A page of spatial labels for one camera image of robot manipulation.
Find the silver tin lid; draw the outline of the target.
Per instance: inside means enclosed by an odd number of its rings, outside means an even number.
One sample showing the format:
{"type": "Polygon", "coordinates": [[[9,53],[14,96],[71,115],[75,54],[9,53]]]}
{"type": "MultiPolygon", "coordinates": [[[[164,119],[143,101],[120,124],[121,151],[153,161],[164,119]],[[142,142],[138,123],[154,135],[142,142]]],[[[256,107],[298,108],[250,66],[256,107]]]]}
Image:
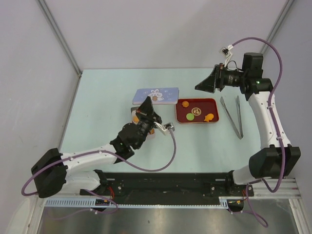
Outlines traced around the silver tin lid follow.
{"type": "Polygon", "coordinates": [[[177,104],[179,89],[177,87],[170,88],[142,88],[138,89],[134,95],[132,104],[140,105],[150,97],[153,105],[177,104]]]}

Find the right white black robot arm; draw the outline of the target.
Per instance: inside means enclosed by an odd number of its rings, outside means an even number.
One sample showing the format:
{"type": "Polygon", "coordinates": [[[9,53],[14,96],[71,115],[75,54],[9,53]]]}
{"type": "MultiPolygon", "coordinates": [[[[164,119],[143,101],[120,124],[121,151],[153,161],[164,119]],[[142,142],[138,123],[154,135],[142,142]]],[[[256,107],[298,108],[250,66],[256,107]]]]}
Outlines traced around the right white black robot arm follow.
{"type": "Polygon", "coordinates": [[[220,63],[214,66],[210,75],[195,86],[196,90],[214,93],[226,86],[238,87],[244,94],[256,119],[260,135],[260,151],[250,157],[248,165],[230,172],[231,180],[226,181],[225,191],[237,195],[247,183],[264,182],[276,178],[272,193],[278,191],[283,177],[288,176],[301,157],[299,147],[291,144],[279,119],[273,85],[269,78],[263,78],[263,55],[245,53],[242,68],[231,70],[220,63]]]}

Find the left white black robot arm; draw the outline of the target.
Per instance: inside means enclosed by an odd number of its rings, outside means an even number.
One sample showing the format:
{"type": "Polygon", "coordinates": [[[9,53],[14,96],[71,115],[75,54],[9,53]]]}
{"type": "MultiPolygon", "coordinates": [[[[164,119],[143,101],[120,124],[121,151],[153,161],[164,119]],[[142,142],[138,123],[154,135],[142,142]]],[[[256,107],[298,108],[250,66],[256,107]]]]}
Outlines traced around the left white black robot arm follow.
{"type": "Polygon", "coordinates": [[[61,153],[57,148],[49,149],[31,168],[35,194],[48,198],[59,192],[83,194],[89,190],[104,194],[108,183],[100,166],[125,162],[141,148],[148,134],[161,117],[155,112],[152,99],[146,97],[136,109],[138,123],[127,123],[117,137],[104,146],[80,153],[61,153]]]}

